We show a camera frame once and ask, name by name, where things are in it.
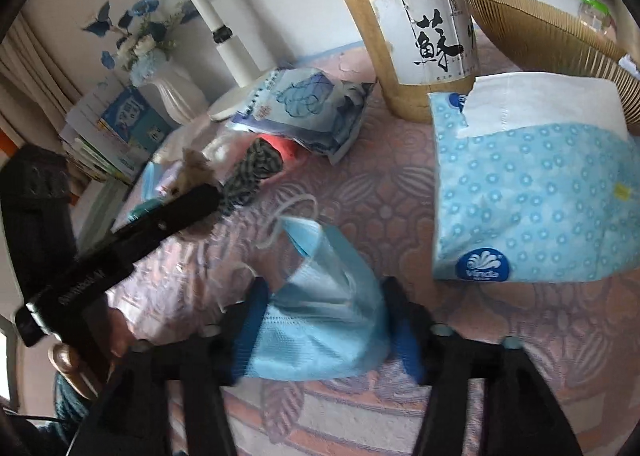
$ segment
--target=vinda logo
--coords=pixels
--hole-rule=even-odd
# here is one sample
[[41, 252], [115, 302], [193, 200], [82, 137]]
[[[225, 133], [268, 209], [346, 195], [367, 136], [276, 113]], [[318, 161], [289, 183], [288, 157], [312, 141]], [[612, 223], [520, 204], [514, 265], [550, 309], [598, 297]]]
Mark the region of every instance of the vinda logo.
[[509, 279], [509, 261], [493, 248], [479, 248], [458, 259], [456, 276], [462, 280], [502, 282]]

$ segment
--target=white vase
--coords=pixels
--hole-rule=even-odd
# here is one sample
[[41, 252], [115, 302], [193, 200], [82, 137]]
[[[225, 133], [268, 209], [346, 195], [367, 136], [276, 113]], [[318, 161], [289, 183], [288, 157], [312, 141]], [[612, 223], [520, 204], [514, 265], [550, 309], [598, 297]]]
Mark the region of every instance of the white vase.
[[204, 93], [188, 77], [188, 73], [178, 72], [171, 62], [162, 65], [145, 84], [153, 84], [158, 88], [167, 113], [180, 125], [188, 124], [209, 108]]

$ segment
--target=wooden pen holder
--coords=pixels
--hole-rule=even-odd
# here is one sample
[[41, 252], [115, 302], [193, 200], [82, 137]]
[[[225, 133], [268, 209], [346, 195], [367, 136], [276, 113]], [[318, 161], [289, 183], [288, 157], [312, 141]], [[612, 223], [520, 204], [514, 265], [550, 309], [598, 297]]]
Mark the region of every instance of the wooden pen holder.
[[344, 0], [399, 118], [431, 122], [430, 92], [468, 94], [478, 74], [465, 0]]

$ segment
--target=blue face mask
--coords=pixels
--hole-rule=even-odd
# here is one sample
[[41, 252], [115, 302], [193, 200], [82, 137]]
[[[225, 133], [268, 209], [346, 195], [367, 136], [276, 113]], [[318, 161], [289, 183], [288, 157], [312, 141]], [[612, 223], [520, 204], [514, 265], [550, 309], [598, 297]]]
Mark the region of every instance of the blue face mask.
[[303, 262], [271, 297], [246, 376], [325, 380], [376, 369], [390, 340], [373, 271], [335, 227], [280, 216], [279, 228]]

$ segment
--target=white flower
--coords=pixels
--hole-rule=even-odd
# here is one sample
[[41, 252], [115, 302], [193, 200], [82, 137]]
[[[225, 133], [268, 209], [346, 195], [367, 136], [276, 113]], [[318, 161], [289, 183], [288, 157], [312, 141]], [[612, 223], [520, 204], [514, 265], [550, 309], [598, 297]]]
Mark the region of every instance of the white flower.
[[134, 49], [133, 52], [138, 57], [144, 57], [146, 54], [148, 54], [149, 51], [155, 49], [155, 47], [156, 41], [151, 35], [147, 35], [140, 39], [140, 41], [136, 45], [136, 49]]
[[120, 48], [118, 49], [118, 58], [128, 58], [130, 52], [134, 47], [136, 47], [137, 43], [138, 40], [135, 37], [129, 37], [120, 45]]

